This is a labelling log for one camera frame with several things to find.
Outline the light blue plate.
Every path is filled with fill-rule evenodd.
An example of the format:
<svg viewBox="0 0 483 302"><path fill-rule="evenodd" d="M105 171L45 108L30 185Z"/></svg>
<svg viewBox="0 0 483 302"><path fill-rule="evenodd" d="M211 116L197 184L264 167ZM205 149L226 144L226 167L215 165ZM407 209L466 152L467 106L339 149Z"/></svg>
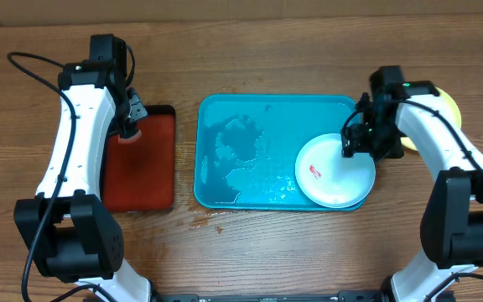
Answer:
<svg viewBox="0 0 483 302"><path fill-rule="evenodd" d="M306 197L319 206L345 210L365 201L376 179L376 166L369 154L342 155L338 133L320 135L299 151L295 179Z"/></svg>

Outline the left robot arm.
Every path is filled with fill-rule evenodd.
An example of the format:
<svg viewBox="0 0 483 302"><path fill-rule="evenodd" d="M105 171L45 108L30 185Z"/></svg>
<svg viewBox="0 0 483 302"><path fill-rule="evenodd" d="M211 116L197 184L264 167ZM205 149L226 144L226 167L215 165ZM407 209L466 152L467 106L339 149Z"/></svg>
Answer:
<svg viewBox="0 0 483 302"><path fill-rule="evenodd" d="M103 301L153 301L150 281L124 258L122 229L101 202L101 165L111 133L134 133L124 59L63 65L56 85L61 114L55 145L34 198L18 200L13 218L29 254L21 294L29 300L36 267Z"/></svg>

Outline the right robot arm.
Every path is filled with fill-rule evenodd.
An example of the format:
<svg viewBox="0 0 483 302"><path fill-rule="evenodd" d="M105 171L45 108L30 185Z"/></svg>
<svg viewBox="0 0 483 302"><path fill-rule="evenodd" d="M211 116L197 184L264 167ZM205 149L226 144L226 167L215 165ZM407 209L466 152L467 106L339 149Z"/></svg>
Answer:
<svg viewBox="0 0 483 302"><path fill-rule="evenodd" d="M463 278L483 280L483 154L451 121L429 81L372 84L341 130L346 158L396 158L408 137L434 178L420 226L421 251L382 288L385 301L438 301Z"/></svg>

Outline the green plate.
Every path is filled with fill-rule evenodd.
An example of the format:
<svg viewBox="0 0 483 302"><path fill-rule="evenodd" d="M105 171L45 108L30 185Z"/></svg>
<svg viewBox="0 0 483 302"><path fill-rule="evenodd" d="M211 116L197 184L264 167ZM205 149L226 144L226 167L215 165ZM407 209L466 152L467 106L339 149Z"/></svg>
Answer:
<svg viewBox="0 0 483 302"><path fill-rule="evenodd" d="M457 128L461 128L461 126L462 126L462 116L461 116L461 112L460 112L460 109L459 109L457 103L446 91L444 91L440 88L437 88L437 90L439 92L439 96L444 99L446 106L450 109L450 111L452 113L454 125ZM402 137L401 142L402 142L403 147L411 149L412 151L418 151L416 145L413 143L413 141L410 138Z"/></svg>

